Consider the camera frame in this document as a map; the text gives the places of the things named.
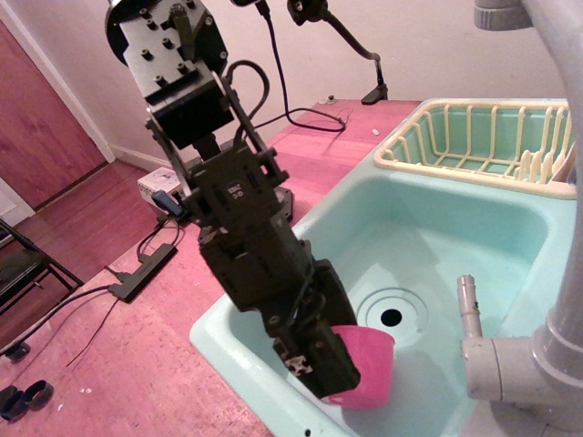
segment screw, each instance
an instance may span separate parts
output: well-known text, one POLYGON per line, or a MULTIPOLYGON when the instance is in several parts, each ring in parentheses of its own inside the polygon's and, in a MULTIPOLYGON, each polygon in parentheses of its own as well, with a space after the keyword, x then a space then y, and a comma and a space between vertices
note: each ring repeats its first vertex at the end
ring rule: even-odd
POLYGON ((141 52, 139 52, 142 57, 148 61, 150 61, 151 59, 154 58, 154 56, 149 52, 149 50, 147 50, 146 48, 143 49, 141 52))
POLYGON ((176 69, 180 73, 182 73, 183 75, 185 75, 185 74, 187 74, 189 72, 189 68, 183 62, 178 62, 178 64, 176 65, 176 69))
POLYGON ((166 79, 164 78, 163 75, 157 75, 156 77, 154 77, 154 82, 156 82, 160 86, 163 86, 166 84, 166 79))

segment turquoise sink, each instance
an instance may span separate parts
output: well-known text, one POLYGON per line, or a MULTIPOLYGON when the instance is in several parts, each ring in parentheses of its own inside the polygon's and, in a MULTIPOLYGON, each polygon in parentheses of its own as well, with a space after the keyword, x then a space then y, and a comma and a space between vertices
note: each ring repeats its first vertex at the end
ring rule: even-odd
POLYGON ((190 339, 278 436, 455 436, 465 395, 456 279, 471 274, 485 336, 530 335, 556 299, 576 202, 377 168, 373 153, 294 231, 328 258, 360 325, 395 338, 390 402, 350 410, 283 367, 257 313, 227 297, 190 339))

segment door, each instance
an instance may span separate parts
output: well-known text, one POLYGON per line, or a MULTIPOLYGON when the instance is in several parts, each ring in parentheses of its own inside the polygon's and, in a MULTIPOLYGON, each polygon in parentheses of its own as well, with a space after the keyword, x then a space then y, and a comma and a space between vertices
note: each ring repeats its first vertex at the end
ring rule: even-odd
POLYGON ((0 178, 39 209, 105 163, 0 22, 0 178))

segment plastic cup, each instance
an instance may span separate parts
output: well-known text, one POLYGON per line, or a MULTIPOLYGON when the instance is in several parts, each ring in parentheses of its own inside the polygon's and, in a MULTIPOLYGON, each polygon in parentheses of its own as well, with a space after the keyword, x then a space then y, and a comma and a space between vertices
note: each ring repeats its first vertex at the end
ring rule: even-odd
POLYGON ((375 408, 385 405, 391 395, 394 338, 381 330, 364 326, 333 326, 341 336, 361 381, 354 390, 326 398, 329 403, 348 408, 375 408))

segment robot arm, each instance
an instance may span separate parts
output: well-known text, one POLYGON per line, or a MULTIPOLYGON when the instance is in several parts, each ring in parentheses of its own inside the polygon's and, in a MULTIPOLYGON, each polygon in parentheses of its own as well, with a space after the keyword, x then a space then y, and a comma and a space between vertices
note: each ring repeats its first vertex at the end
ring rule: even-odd
POLYGON ((200 0, 115 0, 107 38, 148 102, 146 126, 179 175, 182 205, 221 286, 240 311, 261 313, 273 348, 317 397, 354 389, 360 374, 331 329, 356 324, 353 309, 330 262, 314 259, 309 241, 293 234, 274 192, 288 174, 231 87, 245 65, 267 93, 265 74, 239 61, 223 75, 227 50, 200 0), (219 146, 213 131, 234 118, 247 139, 219 146), (190 146, 200 158, 185 163, 178 149, 190 146))

